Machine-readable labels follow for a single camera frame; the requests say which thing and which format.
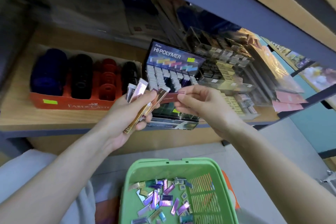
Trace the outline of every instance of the person's left hand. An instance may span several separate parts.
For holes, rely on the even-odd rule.
[[[91,130],[92,133],[98,134],[99,137],[101,137],[101,140],[104,140],[104,151],[107,151],[109,154],[126,143],[132,133],[126,134],[123,132],[124,129],[131,124],[140,109],[149,102],[152,102],[156,95],[156,91],[153,90],[151,92],[146,92],[130,104],[127,103],[125,95],[115,101],[107,115]],[[135,130],[144,129],[146,123],[151,119],[152,114],[150,113],[146,116],[145,120],[139,122],[135,126]]]

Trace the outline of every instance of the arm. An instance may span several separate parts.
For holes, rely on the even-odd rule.
[[[123,130],[155,97],[156,92],[144,94],[131,104],[125,96],[118,99],[90,132],[0,205],[1,223],[59,223],[97,167],[127,141],[130,134]],[[145,126],[142,121],[136,129]]]
[[[199,115],[233,145],[288,224],[335,223],[336,197],[243,122],[217,90],[190,86],[181,91],[186,95],[178,95],[176,109]]]

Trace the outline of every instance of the person's right hand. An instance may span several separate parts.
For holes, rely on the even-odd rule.
[[[177,96],[176,110],[203,118],[213,130],[222,138],[238,131],[244,122],[225,102],[216,89],[194,85],[181,88],[178,92],[185,92]]]

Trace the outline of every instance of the green basket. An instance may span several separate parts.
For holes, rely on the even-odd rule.
[[[230,202],[229,190],[218,164],[211,158],[139,159],[128,169],[120,201],[119,223],[130,224],[137,219],[137,212],[144,207],[136,189],[128,190],[134,183],[153,179],[185,177],[193,188],[186,188],[188,201],[194,216],[194,224],[238,224],[235,209]],[[183,199],[177,186],[170,194]],[[178,217],[170,213],[172,207],[162,207],[166,223],[179,223]]]

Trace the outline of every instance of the forearm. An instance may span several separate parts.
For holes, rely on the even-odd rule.
[[[232,145],[288,224],[334,223],[336,198],[277,151],[253,127],[242,124]]]
[[[59,223],[107,156],[97,136],[84,135],[3,202],[1,223]]]

